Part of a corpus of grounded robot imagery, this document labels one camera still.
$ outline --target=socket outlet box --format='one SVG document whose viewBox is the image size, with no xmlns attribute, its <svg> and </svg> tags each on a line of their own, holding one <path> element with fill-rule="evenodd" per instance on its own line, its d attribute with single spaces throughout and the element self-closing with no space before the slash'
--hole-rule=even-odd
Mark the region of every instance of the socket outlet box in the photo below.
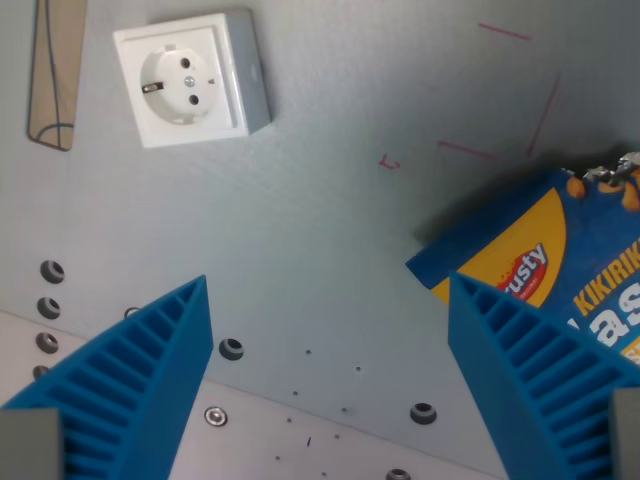
<svg viewBox="0 0 640 480">
<path fill-rule="evenodd" d="M 271 121 L 248 10 L 113 37 L 145 148 L 247 136 Z"/>
</svg>

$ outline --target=red mark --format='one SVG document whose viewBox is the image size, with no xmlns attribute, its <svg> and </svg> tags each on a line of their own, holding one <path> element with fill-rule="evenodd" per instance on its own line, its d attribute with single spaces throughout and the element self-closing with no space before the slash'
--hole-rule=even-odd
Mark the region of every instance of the red mark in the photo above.
<svg viewBox="0 0 640 480">
<path fill-rule="evenodd" d="M 484 23 L 479 23 L 478 26 L 480 28 L 486 28 L 487 30 L 491 30 L 492 32 L 502 33 L 503 35 L 508 35 L 513 38 L 517 38 L 519 40 L 525 40 L 530 42 L 533 38 L 531 35 L 522 35 L 521 33 L 510 32 L 509 30 L 503 30 L 502 28 L 492 27 L 491 25 L 486 25 Z"/>
<path fill-rule="evenodd" d="M 396 168 L 400 168 L 400 164 L 398 162 L 393 162 L 393 164 L 395 165 L 393 167 L 391 165 L 387 164 L 387 154 L 386 153 L 382 156 L 382 160 L 380 160 L 380 163 L 378 163 L 378 165 L 382 165 L 383 167 L 388 168 L 389 170 L 395 170 Z"/>
<path fill-rule="evenodd" d="M 544 106 L 544 110 L 542 111 L 542 117 L 540 117 L 540 121 L 538 122 L 538 126 L 536 127 L 536 132 L 533 134 L 533 138 L 531 139 L 531 144 L 529 148 L 527 148 L 527 157 L 531 157 L 533 152 L 535 151 L 536 144 L 538 143 L 538 138 L 540 137 L 540 132 L 542 131 L 542 127 L 547 120 L 547 115 L 549 115 L 549 111 L 551 110 L 551 106 L 553 105 L 553 101 L 558 94 L 558 89 L 560 88 L 560 80 L 562 79 L 562 73 L 559 73 L 556 76 L 556 80 L 553 82 L 553 87 L 551 88 L 551 93 L 549 94 L 549 98 L 547 98 L 547 103 Z"/>
<path fill-rule="evenodd" d="M 487 160 L 500 160 L 498 157 L 491 153 L 481 152 L 480 150 L 474 150 L 473 148 L 465 147 L 463 145 L 457 145 L 451 142 L 445 142 L 444 140 L 438 141 L 438 147 L 447 147 L 453 150 L 459 150 L 469 155 L 475 155 L 476 157 L 486 158 Z"/>
</svg>

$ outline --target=gray metal surface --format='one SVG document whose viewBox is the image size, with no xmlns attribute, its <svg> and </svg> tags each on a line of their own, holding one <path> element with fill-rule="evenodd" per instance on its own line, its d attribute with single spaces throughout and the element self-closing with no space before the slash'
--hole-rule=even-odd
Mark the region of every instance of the gray metal surface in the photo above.
<svg viewBox="0 0 640 480">
<path fill-rule="evenodd" d="M 640 456 L 640 388 L 614 390 L 609 407 L 609 435 L 616 480 L 638 478 Z"/>
<path fill-rule="evenodd" d="M 143 150 L 111 33 L 234 5 L 255 15 L 273 124 Z M 237 362 L 216 352 L 210 378 L 504 476 L 446 345 L 446 308 L 404 262 L 418 234 L 505 169 L 635 140 L 639 10 L 92 2 L 75 145 L 62 154 L 24 135 L 33 12 L 12 3 L 0 19 L 12 46 L 0 52 L 0 307 L 48 322 L 36 301 L 51 297 L 56 327 L 89 337 L 206 273 L 216 339 L 245 348 Z M 60 285 L 40 276 L 48 259 Z M 419 402 L 434 424 L 410 419 Z"/>
<path fill-rule="evenodd" d="M 64 478 L 64 443 L 58 410 L 0 410 L 0 477 Z"/>
</svg>

